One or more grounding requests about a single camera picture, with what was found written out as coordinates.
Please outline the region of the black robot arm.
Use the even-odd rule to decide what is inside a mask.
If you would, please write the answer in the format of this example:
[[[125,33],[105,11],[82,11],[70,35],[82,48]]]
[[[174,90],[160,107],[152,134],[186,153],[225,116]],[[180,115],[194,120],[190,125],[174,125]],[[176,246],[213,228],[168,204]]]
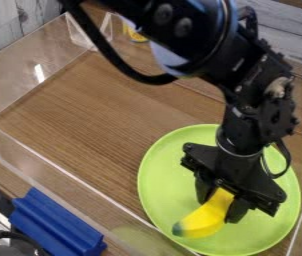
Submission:
[[[300,121],[295,115],[292,66],[259,35],[257,13],[236,0],[94,0],[150,40],[165,72],[136,71],[112,47],[82,6],[59,0],[112,64],[134,80],[165,85],[184,76],[216,85],[226,99],[216,145],[189,142],[184,166],[196,176],[197,199],[220,189],[233,195],[226,222],[255,209],[275,215],[288,195],[265,162],[264,150],[281,145]]]

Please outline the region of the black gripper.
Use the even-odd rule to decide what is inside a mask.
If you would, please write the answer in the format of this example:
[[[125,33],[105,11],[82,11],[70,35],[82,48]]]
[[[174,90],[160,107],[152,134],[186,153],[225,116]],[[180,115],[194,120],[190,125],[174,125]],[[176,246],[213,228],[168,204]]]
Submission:
[[[288,199],[276,179],[288,170],[280,173],[271,171],[264,150],[252,154],[238,152],[222,129],[217,132],[216,146],[188,142],[182,150],[185,155],[181,164],[194,173],[198,202],[206,203],[218,188],[234,195],[226,223],[237,224],[248,211],[256,209],[276,216]]]

